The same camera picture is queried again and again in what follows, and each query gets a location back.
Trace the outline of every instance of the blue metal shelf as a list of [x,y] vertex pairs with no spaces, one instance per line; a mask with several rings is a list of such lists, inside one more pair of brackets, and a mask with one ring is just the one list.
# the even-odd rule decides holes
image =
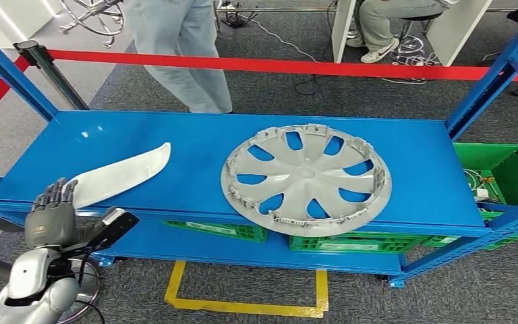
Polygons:
[[102,251],[102,255],[383,275],[403,273],[400,254],[291,252],[288,236],[276,232],[269,231],[265,243],[234,241],[165,226],[158,219],[142,219],[112,248]]
[[[171,142],[171,158],[162,172],[90,210],[120,206],[146,217],[250,223],[221,192],[219,172],[226,156],[258,130],[308,123],[364,138],[390,169],[391,199],[370,227],[361,230],[373,232],[372,227],[380,226],[382,232],[399,232],[403,229],[397,225],[410,224],[406,231],[415,234],[482,236],[490,231],[443,122],[423,119],[62,111],[1,180],[0,210],[28,212],[32,199],[54,179]],[[31,181],[26,183],[28,174]],[[444,197],[443,207],[439,197]]]
[[[45,130],[0,179],[0,218],[23,224],[32,199],[60,177],[172,143],[166,168],[151,180],[80,211],[97,215],[118,205],[141,221],[110,250],[113,257],[185,259],[294,269],[389,275],[390,287],[471,254],[518,232],[518,206],[485,224],[478,214],[452,146],[518,71],[518,35],[446,121],[205,115],[114,111],[58,111],[0,52],[0,76],[46,120]],[[221,166],[233,148],[254,132],[290,124],[325,124],[374,145],[391,171],[393,191],[385,210],[359,230],[458,235],[462,238],[408,265],[400,254],[291,252],[282,234],[264,244],[188,232],[162,219],[249,223],[225,201]]]

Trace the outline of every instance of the white sneaker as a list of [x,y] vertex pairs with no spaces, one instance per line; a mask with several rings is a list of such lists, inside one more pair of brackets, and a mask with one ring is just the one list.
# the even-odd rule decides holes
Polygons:
[[398,45],[400,45],[400,41],[397,38],[394,38],[392,42],[377,50],[377,51],[368,51],[368,53],[362,55],[360,58],[360,61],[362,63],[375,63],[380,61],[381,59],[386,56],[386,54],[390,53],[391,51],[394,51],[396,48],[398,48]]
[[364,40],[360,37],[355,37],[351,39],[347,39],[346,42],[347,46],[349,47],[365,47]]

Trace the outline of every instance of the retractable belt barrier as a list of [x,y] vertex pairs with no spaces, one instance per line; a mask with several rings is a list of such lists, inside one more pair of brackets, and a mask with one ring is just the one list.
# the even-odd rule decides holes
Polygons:
[[[99,63],[135,65],[160,65],[176,68],[219,69],[228,71],[267,72],[285,74],[316,74],[325,76],[358,76],[369,78],[427,79],[427,80],[479,80],[489,69],[476,66],[413,66],[364,63],[315,63],[280,59],[241,59],[230,57],[190,57],[174,55],[149,55],[136,53],[63,51],[49,49],[53,59]],[[18,57],[15,65],[24,72],[29,64]],[[0,100],[9,85],[0,80]]]

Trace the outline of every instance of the white wall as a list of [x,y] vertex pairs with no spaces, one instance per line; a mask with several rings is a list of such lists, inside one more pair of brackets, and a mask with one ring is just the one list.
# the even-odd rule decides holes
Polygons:
[[60,11],[59,0],[0,0],[0,48],[30,38]]

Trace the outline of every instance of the white plastic trim piece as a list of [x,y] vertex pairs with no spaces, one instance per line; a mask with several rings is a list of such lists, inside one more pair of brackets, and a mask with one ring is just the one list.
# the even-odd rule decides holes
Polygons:
[[[301,148],[291,148],[289,132],[298,134]],[[333,137],[342,140],[342,145],[334,154],[326,154]],[[258,159],[249,151],[252,146],[259,146],[272,159]],[[365,161],[371,161],[372,168],[363,174],[345,171]],[[264,180],[245,184],[237,175],[257,175]],[[363,139],[308,124],[268,128],[239,145],[222,168],[221,188],[231,206],[250,221],[284,234],[315,237],[350,232],[375,218],[389,201],[391,178],[384,161]],[[369,197],[347,201],[340,195],[344,190]],[[261,204],[279,194],[283,194],[281,205],[261,213]],[[309,214],[312,200],[320,205],[324,217]]]
[[154,150],[77,175],[70,180],[78,180],[74,208],[93,205],[150,179],[166,166],[170,153],[171,144],[166,142]]

